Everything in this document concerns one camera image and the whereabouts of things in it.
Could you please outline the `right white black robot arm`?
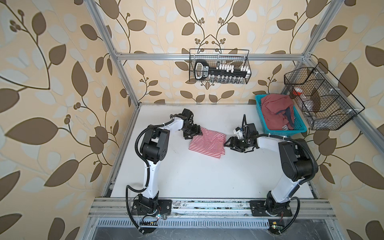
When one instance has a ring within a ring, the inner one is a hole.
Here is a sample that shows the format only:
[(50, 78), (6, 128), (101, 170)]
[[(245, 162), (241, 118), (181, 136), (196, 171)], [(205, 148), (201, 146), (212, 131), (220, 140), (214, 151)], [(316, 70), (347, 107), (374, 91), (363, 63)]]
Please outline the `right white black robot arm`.
[(230, 137), (224, 146), (239, 153), (250, 153), (255, 149), (268, 149), (279, 153), (283, 175), (277, 186), (267, 193), (264, 205), (257, 211), (276, 216), (289, 207), (297, 190), (312, 180), (318, 172), (318, 164), (304, 140), (285, 136), (259, 134), (254, 124), (243, 124), (236, 128), (236, 136)]

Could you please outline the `maroon tank top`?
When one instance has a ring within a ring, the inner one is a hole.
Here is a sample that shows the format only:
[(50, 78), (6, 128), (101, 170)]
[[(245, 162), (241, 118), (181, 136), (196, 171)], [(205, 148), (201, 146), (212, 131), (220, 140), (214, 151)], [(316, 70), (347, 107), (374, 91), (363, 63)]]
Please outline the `maroon tank top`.
[(288, 95), (266, 95), (261, 98), (261, 111), (269, 130), (295, 128), (294, 103)]

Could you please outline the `red white striped tank top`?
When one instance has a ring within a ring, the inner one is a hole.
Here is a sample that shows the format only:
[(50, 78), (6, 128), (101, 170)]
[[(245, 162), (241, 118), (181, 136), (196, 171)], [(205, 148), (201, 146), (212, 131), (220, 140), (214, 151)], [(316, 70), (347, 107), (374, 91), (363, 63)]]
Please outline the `red white striped tank top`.
[(207, 130), (201, 127), (202, 135), (194, 136), (189, 150), (206, 156), (220, 159), (225, 155), (224, 144), (227, 136), (220, 132)]

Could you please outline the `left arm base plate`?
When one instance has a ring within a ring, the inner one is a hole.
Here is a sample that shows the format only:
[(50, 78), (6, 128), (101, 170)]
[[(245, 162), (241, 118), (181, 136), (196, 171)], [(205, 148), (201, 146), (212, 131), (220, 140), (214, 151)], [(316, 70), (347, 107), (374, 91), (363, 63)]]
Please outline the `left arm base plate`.
[(131, 210), (133, 215), (138, 216), (169, 215), (172, 211), (172, 200), (141, 198), (134, 200)]

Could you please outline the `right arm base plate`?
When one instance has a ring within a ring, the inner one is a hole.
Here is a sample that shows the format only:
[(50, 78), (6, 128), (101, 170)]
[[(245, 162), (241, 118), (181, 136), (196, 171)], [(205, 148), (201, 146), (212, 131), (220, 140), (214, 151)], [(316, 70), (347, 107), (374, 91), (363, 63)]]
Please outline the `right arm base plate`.
[(250, 201), (253, 217), (292, 217), (290, 202), (276, 203), (273, 199)]

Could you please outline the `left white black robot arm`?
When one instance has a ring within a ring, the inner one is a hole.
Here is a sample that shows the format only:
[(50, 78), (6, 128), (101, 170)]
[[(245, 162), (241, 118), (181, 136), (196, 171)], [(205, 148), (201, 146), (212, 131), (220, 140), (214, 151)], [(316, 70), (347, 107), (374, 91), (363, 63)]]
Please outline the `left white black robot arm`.
[(168, 152), (169, 139), (172, 132), (181, 131), (186, 140), (201, 136), (201, 127), (194, 123), (191, 110), (183, 109), (182, 113), (170, 115), (170, 121), (161, 125), (148, 125), (135, 140), (135, 153), (145, 164), (145, 180), (142, 189), (126, 186), (126, 193), (137, 193), (137, 201), (133, 207), (139, 215), (161, 213), (158, 189), (158, 170)]

